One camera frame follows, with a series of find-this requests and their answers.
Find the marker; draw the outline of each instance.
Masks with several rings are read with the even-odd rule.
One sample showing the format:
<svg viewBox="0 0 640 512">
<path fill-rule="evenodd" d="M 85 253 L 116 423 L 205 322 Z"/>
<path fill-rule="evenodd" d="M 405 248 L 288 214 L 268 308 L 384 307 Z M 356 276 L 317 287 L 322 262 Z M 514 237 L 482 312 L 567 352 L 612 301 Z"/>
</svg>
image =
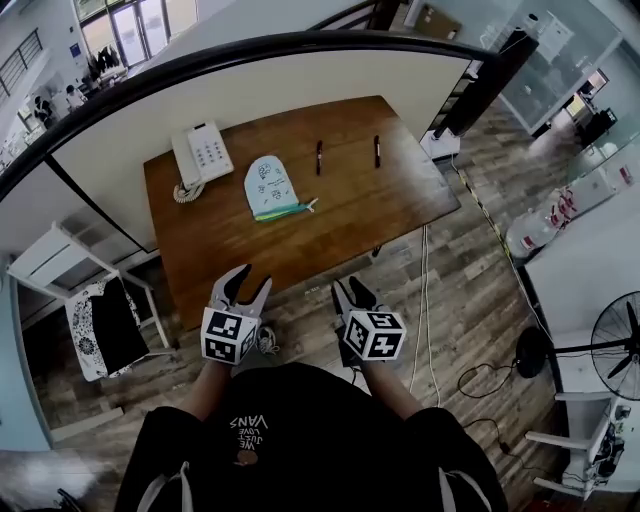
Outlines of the marker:
<svg viewBox="0 0 640 512">
<path fill-rule="evenodd" d="M 376 135 L 373 138 L 373 149 L 376 152 L 376 169 L 380 167 L 380 137 Z"/>
<path fill-rule="evenodd" d="M 322 169 L 322 141 L 318 141 L 316 146 L 316 174 L 320 176 L 320 170 Z"/>
</svg>

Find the wooden table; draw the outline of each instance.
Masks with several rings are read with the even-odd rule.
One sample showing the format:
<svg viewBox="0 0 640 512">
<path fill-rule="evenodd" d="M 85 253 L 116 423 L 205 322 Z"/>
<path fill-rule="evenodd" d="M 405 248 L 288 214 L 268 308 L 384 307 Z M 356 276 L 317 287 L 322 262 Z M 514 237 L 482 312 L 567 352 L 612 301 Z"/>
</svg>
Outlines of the wooden table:
<svg viewBox="0 0 640 512">
<path fill-rule="evenodd" d="M 382 157 L 378 169 L 376 135 Z M 192 203 L 173 200 L 173 187 L 180 182 L 173 152 L 144 164 L 158 248 L 186 329 L 200 325 L 214 281 L 231 268 L 253 264 L 245 297 L 267 274 L 277 292 L 460 206 L 381 97 L 284 112 L 224 130 L 222 137 L 235 170 L 208 183 Z M 317 176 L 319 140 L 323 165 Z M 283 162 L 300 202 L 319 198 L 315 213 L 264 223 L 253 219 L 244 178 L 264 155 Z"/>
</svg>

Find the patterned cloth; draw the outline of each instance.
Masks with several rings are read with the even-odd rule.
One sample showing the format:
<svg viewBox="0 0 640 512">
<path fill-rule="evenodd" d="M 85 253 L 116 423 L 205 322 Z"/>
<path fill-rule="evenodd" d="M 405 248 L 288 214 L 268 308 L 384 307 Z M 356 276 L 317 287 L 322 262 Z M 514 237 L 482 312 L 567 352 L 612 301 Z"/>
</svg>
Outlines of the patterned cloth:
<svg viewBox="0 0 640 512">
<path fill-rule="evenodd" d="M 91 297 L 103 296 L 106 284 L 114 278 L 118 279 L 117 277 L 111 276 L 87 286 L 65 304 L 73 345 L 78 355 L 78 361 L 80 361 L 82 374 L 88 381 L 101 379 L 103 377 L 118 377 L 129 371 L 133 364 L 132 362 L 119 370 L 109 373 L 93 329 L 93 305 Z M 129 303 L 131 314 L 139 329 L 140 317 L 138 316 L 138 309 L 126 289 L 124 293 Z"/>
</svg>

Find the white telephone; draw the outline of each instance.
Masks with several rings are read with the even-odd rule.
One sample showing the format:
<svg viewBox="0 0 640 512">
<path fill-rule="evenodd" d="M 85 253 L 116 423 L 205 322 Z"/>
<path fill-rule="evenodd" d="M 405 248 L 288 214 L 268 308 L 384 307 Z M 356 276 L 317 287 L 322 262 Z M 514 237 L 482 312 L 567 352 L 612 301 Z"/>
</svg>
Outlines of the white telephone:
<svg viewBox="0 0 640 512">
<path fill-rule="evenodd" d="M 171 144 L 182 177 L 182 183 L 173 191 L 178 203 L 194 201 L 205 183 L 233 171 L 233 163 L 213 121 L 174 135 Z"/>
</svg>

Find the box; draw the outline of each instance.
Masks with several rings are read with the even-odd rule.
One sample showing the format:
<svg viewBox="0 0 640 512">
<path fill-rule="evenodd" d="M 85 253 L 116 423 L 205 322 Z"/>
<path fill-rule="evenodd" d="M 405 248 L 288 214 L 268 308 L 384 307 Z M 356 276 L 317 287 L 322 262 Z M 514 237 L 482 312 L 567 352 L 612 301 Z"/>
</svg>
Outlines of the box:
<svg viewBox="0 0 640 512">
<path fill-rule="evenodd" d="M 433 39 L 455 39 L 462 25 L 446 14 L 425 5 L 414 26 L 417 32 Z"/>
</svg>

